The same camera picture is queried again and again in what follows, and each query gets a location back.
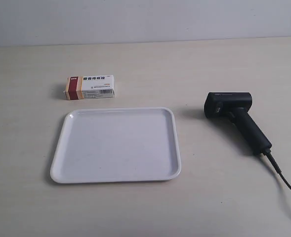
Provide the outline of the white medicine box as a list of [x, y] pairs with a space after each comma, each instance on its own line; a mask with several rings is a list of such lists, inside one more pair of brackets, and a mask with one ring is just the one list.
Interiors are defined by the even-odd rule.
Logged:
[[113, 98], [113, 75], [72, 76], [68, 78], [64, 94], [67, 100]]

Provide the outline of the black handheld barcode scanner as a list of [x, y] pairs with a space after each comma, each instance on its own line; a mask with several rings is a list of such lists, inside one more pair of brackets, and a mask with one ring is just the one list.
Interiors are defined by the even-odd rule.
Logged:
[[208, 119], [230, 120], [255, 155], [267, 155], [271, 153], [272, 144], [249, 115], [251, 106], [249, 92], [210, 92], [204, 104], [204, 114]]

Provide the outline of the white plastic tray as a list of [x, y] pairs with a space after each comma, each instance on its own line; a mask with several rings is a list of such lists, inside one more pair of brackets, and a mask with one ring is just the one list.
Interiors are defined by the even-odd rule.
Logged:
[[151, 182], [180, 171], [170, 109], [81, 109], [65, 116], [50, 177], [58, 184]]

